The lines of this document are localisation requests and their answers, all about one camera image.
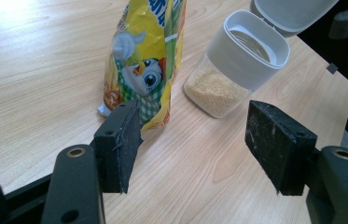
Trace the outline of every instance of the cartoon character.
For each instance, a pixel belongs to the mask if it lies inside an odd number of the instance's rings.
[[[127,32],[118,33],[113,40],[113,55],[121,62],[121,74],[128,87],[141,96],[148,95],[163,80],[163,66],[165,60],[155,58],[145,59],[132,65],[126,65],[125,61],[136,51],[136,45],[145,40],[146,33],[131,35]]]

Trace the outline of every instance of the white plastic lid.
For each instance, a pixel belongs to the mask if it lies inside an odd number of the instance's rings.
[[[263,18],[282,36],[307,29],[339,0],[252,0],[250,10]]]

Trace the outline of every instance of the food container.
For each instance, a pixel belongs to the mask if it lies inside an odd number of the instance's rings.
[[[253,0],[229,15],[184,85],[188,98],[222,118],[288,60],[285,37],[308,28],[338,0]]]

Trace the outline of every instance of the snack bag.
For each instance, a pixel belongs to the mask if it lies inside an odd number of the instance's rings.
[[[170,117],[171,87],[180,67],[186,0],[130,0],[106,59],[103,116],[137,99],[142,130]]]

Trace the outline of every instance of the wooden table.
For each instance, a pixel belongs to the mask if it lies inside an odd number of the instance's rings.
[[[103,122],[104,60],[127,1],[0,1],[0,185],[51,173],[56,155],[88,144]],[[188,1],[171,122],[142,133],[128,195],[106,194],[108,223],[309,223],[305,197],[276,195],[244,143],[247,104],[203,113],[183,83],[223,20],[248,1]],[[348,80],[296,36],[287,66],[251,99],[278,106],[339,145]]]

